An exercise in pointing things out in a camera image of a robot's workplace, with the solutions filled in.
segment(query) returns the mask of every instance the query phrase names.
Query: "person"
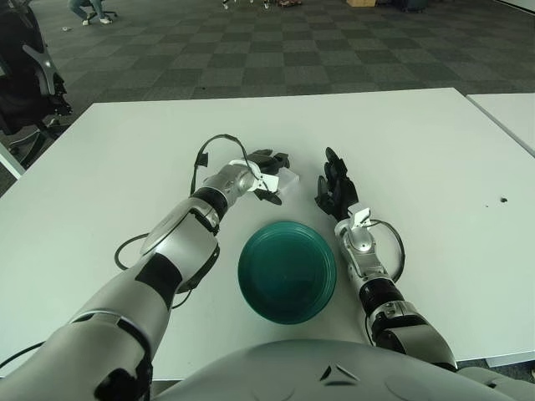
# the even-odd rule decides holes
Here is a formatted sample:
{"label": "person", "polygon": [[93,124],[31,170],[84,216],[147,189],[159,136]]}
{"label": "person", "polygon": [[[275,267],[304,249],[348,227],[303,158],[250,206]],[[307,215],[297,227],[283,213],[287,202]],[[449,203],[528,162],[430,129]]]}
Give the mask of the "person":
{"label": "person", "polygon": [[[69,8],[70,10],[78,15],[80,18],[82,18],[82,25],[86,26],[89,25],[89,15],[81,8],[82,2],[84,0],[69,0]],[[107,24],[112,23],[111,19],[109,19],[102,11],[102,3],[100,0],[90,0],[91,4],[93,5],[94,11],[97,13],[100,19],[100,23]]]}

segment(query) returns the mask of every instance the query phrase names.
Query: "black joint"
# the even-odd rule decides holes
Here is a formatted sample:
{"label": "black joint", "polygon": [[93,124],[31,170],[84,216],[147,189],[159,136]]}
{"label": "black joint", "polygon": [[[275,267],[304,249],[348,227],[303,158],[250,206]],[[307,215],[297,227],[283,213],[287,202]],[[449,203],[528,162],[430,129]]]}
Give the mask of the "black joint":
{"label": "black joint", "polygon": [[135,399],[137,396],[135,378],[124,369],[110,372],[94,391],[94,397],[100,401]]}
{"label": "black joint", "polygon": [[208,166],[208,153],[201,153],[197,155],[195,159],[195,165],[202,165],[203,167]]}
{"label": "black joint", "polygon": [[427,322],[419,315],[387,317],[384,312],[380,312],[377,313],[371,325],[372,338],[377,342],[377,339],[385,332],[389,332],[389,328],[419,326],[423,324],[427,324]]}
{"label": "black joint", "polygon": [[360,288],[359,298],[367,316],[387,302],[405,300],[395,284],[386,278],[378,278],[364,284]]}
{"label": "black joint", "polygon": [[225,196],[218,190],[214,190],[213,188],[208,188],[204,186],[196,190],[195,193],[191,195],[191,197],[201,199],[202,201],[205,201],[208,205],[213,207],[217,215],[219,216],[220,221],[227,213],[227,198],[225,198]]}
{"label": "black joint", "polygon": [[156,253],[143,266],[135,280],[143,282],[158,292],[166,303],[167,309],[169,309],[173,302],[175,291],[182,282],[182,275],[169,259]]}

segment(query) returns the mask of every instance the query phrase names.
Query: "small white object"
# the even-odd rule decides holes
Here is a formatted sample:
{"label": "small white object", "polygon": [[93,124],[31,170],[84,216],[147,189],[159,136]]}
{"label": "small white object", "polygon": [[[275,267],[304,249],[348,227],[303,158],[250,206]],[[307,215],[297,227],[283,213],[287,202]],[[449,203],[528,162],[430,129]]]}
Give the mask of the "small white object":
{"label": "small white object", "polygon": [[281,200],[288,195],[288,193],[297,186],[299,182],[299,175],[295,174],[290,169],[283,167],[278,171],[278,191],[277,195]]}

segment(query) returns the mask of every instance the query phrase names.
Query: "person's leg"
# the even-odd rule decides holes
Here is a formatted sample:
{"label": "person's leg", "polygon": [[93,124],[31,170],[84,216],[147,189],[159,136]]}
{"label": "person's leg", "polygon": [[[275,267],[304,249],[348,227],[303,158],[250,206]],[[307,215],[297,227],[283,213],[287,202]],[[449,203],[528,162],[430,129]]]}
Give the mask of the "person's leg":
{"label": "person's leg", "polygon": [[100,19],[105,19],[106,16],[102,12],[102,3],[100,2],[100,0],[90,0],[90,1],[91,1],[91,4],[93,4],[94,11],[97,13],[99,18]]}
{"label": "person's leg", "polygon": [[82,19],[87,18],[87,13],[80,7],[81,0],[69,0],[70,11],[78,15]]}

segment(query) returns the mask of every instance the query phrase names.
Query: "office chair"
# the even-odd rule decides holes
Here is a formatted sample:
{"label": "office chair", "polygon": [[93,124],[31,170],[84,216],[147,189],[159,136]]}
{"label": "office chair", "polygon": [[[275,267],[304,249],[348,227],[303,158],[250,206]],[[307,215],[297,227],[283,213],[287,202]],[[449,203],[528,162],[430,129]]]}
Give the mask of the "office chair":
{"label": "office chair", "polygon": [[[97,16],[97,13],[96,11],[94,10],[94,7],[93,7],[93,4],[91,3],[90,0],[83,0],[82,4],[81,4],[82,7],[91,7],[93,9],[93,12],[89,14],[88,16],[88,21],[91,21],[93,18],[95,18]],[[111,10],[102,10],[102,12],[104,13],[104,15],[106,17],[110,17],[110,15],[113,15],[114,17],[118,17],[119,14],[117,14],[115,11],[111,11]]]}
{"label": "office chair", "polygon": [[20,160],[28,168],[46,139],[57,139],[67,128],[51,115],[71,114],[65,101],[64,81],[50,58],[29,0],[0,0],[0,130],[14,135],[26,126],[37,130],[12,142],[9,151],[16,155],[19,146],[33,142]]}

